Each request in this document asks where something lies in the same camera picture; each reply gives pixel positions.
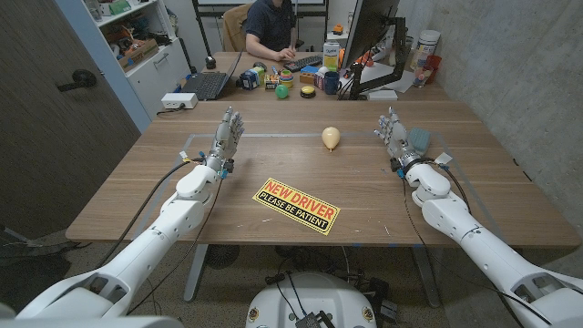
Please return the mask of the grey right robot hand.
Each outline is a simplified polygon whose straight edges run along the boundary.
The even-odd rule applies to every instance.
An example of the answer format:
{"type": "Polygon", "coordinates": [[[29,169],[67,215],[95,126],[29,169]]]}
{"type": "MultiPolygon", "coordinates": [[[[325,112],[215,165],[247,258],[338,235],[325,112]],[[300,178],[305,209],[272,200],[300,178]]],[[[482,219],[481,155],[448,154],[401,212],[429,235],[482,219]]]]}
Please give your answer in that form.
{"type": "Polygon", "coordinates": [[[378,124],[379,128],[373,132],[387,148],[392,172],[399,169],[406,172],[415,163],[421,161],[422,157],[409,143],[407,130],[393,107],[389,107],[387,115],[379,117],[378,124]]]}

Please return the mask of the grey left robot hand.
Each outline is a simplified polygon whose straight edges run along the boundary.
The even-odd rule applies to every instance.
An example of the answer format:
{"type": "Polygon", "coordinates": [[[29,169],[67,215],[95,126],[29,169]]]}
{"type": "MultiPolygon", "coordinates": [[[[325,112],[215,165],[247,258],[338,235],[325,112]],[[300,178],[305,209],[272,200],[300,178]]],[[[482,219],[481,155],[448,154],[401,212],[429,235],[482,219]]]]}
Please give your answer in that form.
{"type": "Polygon", "coordinates": [[[228,107],[217,127],[211,143],[210,153],[206,159],[206,165],[215,171],[220,171],[223,164],[235,155],[243,131],[244,127],[240,113],[234,111],[233,107],[228,107]]]}

